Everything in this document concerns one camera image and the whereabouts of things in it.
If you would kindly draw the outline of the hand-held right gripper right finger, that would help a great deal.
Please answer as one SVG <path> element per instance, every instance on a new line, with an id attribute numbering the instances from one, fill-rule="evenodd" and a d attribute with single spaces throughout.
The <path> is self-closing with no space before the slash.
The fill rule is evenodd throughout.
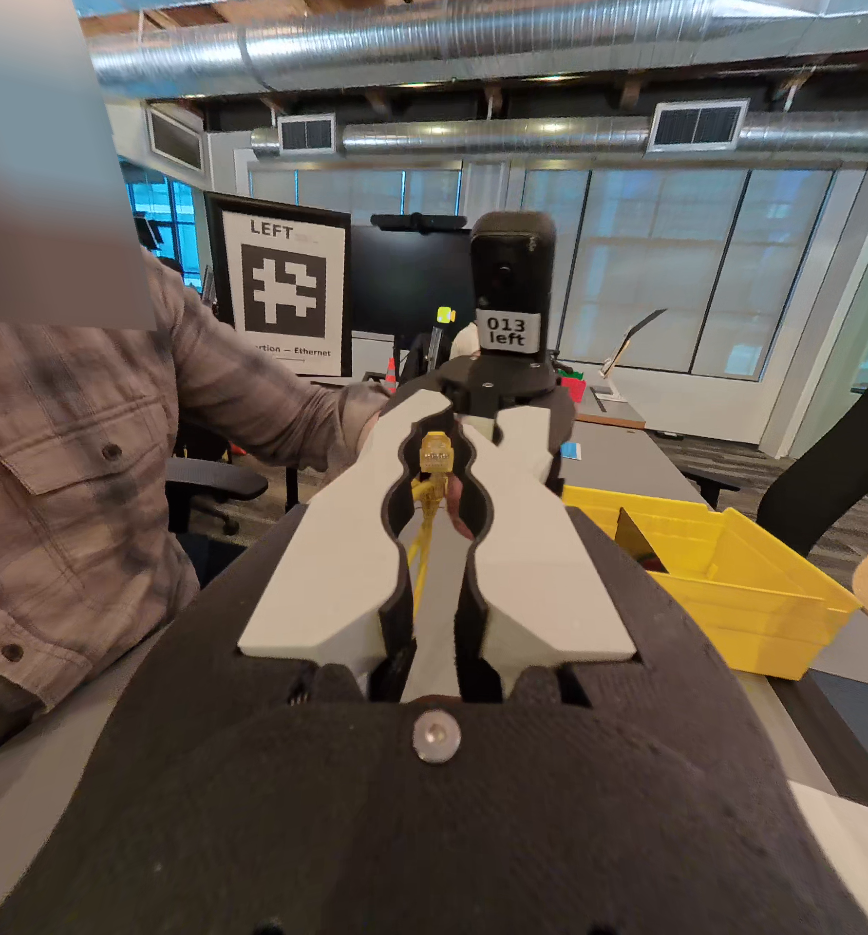
<path id="1" fill-rule="evenodd" d="M 562 500 L 559 455 L 455 437 L 460 515 L 475 534 L 454 616 L 465 702 L 499 703 L 528 668 L 622 663 L 635 642 Z"/>

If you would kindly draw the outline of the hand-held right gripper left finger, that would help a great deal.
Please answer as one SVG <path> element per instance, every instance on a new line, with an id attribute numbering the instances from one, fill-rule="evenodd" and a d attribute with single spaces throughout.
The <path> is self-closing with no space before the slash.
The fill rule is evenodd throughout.
<path id="1" fill-rule="evenodd" d="M 371 700 L 400 702 L 414 660 L 404 549 L 390 516 L 415 427 L 375 427 L 313 497 L 238 642 L 248 657 L 342 665 Z"/>

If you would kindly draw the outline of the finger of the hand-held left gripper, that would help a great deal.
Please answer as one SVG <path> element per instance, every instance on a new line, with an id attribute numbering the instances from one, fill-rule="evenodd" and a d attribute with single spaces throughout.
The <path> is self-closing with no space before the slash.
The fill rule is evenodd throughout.
<path id="1" fill-rule="evenodd" d="M 453 407 L 446 396 L 421 389 L 382 411 L 365 442 L 365 454 L 400 454 L 418 435 L 449 433 Z"/>
<path id="2" fill-rule="evenodd" d="M 498 412 L 494 444 L 499 467 L 547 488 L 563 488 L 560 450 L 569 441 L 574 422 L 572 404 L 516 406 Z"/>

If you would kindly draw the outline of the yellow plastic bin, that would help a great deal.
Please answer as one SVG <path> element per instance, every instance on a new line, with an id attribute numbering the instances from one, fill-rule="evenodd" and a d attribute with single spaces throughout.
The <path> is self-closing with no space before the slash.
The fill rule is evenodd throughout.
<path id="1" fill-rule="evenodd" d="M 728 666 L 799 681 L 861 603 L 734 508 L 566 485 L 562 498 L 615 539 L 625 511 L 665 573 L 654 579 Z"/>

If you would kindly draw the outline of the person's left forearm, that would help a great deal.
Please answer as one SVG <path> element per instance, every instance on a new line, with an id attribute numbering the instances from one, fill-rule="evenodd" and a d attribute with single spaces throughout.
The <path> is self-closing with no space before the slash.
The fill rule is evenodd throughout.
<path id="1" fill-rule="evenodd" d="M 378 384 L 325 388 L 296 375 L 186 301 L 170 327 L 180 415 L 268 464 L 321 472 L 358 459 L 388 396 Z"/>

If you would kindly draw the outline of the person's left hand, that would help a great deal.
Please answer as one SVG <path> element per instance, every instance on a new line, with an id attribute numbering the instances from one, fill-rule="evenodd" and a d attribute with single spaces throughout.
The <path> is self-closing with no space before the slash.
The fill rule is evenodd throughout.
<path id="1" fill-rule="evenodd" d="M 463 484 L 455 474 L 447 476 L 444 493 L 445 508 L 453 529 L 468 542 L 475 541 L 475 534 L 471 532 L 460 515 L 460 503 L 463 493 Z"/>

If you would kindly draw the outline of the black video bar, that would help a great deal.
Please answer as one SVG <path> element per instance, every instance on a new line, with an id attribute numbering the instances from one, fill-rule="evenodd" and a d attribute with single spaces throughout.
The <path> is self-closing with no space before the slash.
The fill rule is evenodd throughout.
<path id="1" fill-rule="evenodd" d="M 374 213 L 370 216 L 372 226 L 387 232 L 454 233 L 466 229 L 467 218 L 463 215 L 432 215 L 421 212 L 410 214 Z"/>

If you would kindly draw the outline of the black monitor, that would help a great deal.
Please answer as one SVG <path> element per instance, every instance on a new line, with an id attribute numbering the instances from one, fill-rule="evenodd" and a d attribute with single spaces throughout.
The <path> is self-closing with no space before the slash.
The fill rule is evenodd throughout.
<path id="1" fill-rule="evenodd" d="M 420 233 L 351 229 L 347 290 L 352 328 L 399 337 L 428 333 L 439 324 L 440 309 L 454 336 L 472 323 L 475 296 L 470 231 Z"/>

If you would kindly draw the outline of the large marker sign board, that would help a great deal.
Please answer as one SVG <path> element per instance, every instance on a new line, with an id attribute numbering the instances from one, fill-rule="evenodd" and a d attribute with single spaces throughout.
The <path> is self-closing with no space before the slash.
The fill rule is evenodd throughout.
<path id="1" fill-rule="evenodd" d="M 350 377 L 351 216 L 237 194 L 204 198 L 220 318 L 300 376 Z"/>

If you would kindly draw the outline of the white air vent grille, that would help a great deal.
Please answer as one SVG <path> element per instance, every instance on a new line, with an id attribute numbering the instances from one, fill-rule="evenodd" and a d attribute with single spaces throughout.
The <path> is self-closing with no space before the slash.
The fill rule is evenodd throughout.
<path id="1" fill-rule="evenodd" d="M 202 132 L 152 106 L 147 107 L 146 121 L 153 154 L 194 172 L 205 172 Z"/>
<path id="2" fill-rule="evenodd" d="M 281 157 L 323 156 L 338 151 L 337 121 L 332 113 L 281 116 L 276 129 Z"/>
<path id="3" fill-rule="evenodd" d="M 658 103 L 645 153 L 662 155 L 737 149 L 749 99 Z"/>

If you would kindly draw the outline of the person's plaid shirt torso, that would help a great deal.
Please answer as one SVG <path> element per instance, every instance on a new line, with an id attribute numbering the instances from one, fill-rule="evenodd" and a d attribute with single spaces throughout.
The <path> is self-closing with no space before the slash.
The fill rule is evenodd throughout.
<path id="1" fill-rule="evenodd" d="M 0 323 L 0 745 L 197 591 L 165 485 L 199 300 L 142 255 L 155 330 Z"/>

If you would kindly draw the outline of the dark desk mat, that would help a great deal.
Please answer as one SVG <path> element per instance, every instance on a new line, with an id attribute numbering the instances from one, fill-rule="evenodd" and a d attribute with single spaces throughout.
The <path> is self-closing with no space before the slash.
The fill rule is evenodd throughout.
<path id="1" fill-rule="evenodd" d="M 868 751 L 807 672 L 794 682 L 767 682 L 835 793 L 868 806 Z"/>

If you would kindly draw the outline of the slim silver air duct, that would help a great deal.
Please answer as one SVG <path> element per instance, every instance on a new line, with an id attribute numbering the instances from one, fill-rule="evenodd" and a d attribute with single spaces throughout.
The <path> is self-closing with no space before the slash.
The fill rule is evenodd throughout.
<path id="1" fill-rule="evenodd" d="M 727 142 L 668 142 L 663 124 L 678 119 L 662 112 L 642 117 L 546 118 L 433 123 L 350 124 L 337 130 L 327 150 L 292 150 L 278 128 L 251 135 L 256 158 L 300 159 L 306 155 L 366 156 L 709 156 L 753 154 L 821 159 L 868 157 L 868 111 L 748 112 Z"/>

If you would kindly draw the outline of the large silver air duct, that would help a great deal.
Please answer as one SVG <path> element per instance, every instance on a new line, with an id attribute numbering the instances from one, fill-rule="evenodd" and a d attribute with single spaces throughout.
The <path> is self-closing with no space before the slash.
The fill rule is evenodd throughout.
<path id="1" fill-rule="evenodd" d="M 868 2 L 414 2 L 93 37 L 127 98 L 631 72 L 868 52 Z"/>

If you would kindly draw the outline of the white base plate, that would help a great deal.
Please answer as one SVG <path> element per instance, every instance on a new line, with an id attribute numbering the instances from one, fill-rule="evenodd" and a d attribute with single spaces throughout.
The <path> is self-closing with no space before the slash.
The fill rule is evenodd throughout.
<path id="1" fill-rule="evenodd" d="M 790 781 L 824 854 L 868 916 L 868 806 Z"/>

